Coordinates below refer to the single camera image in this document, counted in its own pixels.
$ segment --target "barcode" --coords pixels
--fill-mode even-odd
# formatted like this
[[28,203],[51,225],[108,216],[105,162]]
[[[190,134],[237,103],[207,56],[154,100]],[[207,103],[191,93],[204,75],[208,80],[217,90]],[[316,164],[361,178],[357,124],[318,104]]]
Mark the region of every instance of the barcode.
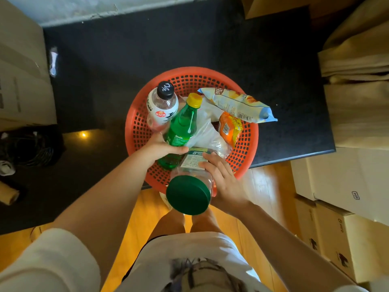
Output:
[[225,123],[223,127],[223,133],[227,135],[228,132],[230,132],[230,128],[228,127],[227,123]]
[[250,116],[248,116],[248,115],[246,115],[246,114],[244,114],[242,112],[238,112],[237,118],[242,119],[242,120],[244,120],[246,122],[251,122],[251,119],[252,119],[252,117],[250,117]]

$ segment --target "person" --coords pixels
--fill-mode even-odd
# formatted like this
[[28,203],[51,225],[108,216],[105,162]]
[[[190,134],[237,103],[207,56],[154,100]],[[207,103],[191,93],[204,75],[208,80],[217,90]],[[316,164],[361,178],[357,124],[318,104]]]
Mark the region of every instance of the person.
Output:
[[[172,147],[154,134],[63,211],[23,254],[0,274],[0,292],[99,291],[114,263],[137,196],[153,163],[187,147]],[[251,203],[226,161],[206,154],[218,193],[212,205],[250,231],[289,291],[366,291]],[[170,211],[116,291],[270,291],[223,234],[211,209],[192,217]]]

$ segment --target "bottle cap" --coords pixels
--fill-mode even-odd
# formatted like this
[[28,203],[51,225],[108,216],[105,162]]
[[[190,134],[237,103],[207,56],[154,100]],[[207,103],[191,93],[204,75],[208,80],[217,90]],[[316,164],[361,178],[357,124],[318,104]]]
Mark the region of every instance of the bottle cap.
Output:
[[186,100],[186,103],[188,106],[193,108],[199,108],[201,106],[201,102],[203,101],[203,98],[201,95],[197,93],[189,93],[188,99]]
[[168,81],[162,81],[158,84],[157,94],[163,100],[169,100],[174,95],[174,86]]
[[166,198],[177,211],[187,215],[199,215],[207,210],[211,192],[200,179],[179,175],[170,181]]

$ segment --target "jar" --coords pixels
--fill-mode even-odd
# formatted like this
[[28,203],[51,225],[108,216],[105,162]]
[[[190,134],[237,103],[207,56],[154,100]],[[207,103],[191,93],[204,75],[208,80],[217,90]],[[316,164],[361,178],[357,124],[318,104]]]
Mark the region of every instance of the jar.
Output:
[[198,166],[198,162],[207,162],[203,152],[211,153],[213,150],[190,148],[179,165],[172,170],[166,189],[170,205],[187,215],[203,213],[211,201],[214,179],[211,173]]

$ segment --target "hand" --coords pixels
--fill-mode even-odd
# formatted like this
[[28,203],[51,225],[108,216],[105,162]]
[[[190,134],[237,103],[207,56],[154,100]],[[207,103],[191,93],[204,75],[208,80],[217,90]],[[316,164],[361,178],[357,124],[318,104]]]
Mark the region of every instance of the hand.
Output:
[[205,152],[203,157],[208,162],[199,162],[199,166],[212,174],[217,187],[217,195],[211,199],[211,204],[227,214],[239,216],[250,201],[230,165],[214,152]]
[[154,133],[149,141],[137,153],[142,154],[142,158],[147,162],[148,168],[154,162],[167,154],[182,155],[188,152],[189,148],[186,146],[171,146],[167,144],[162,136],[162,133]]

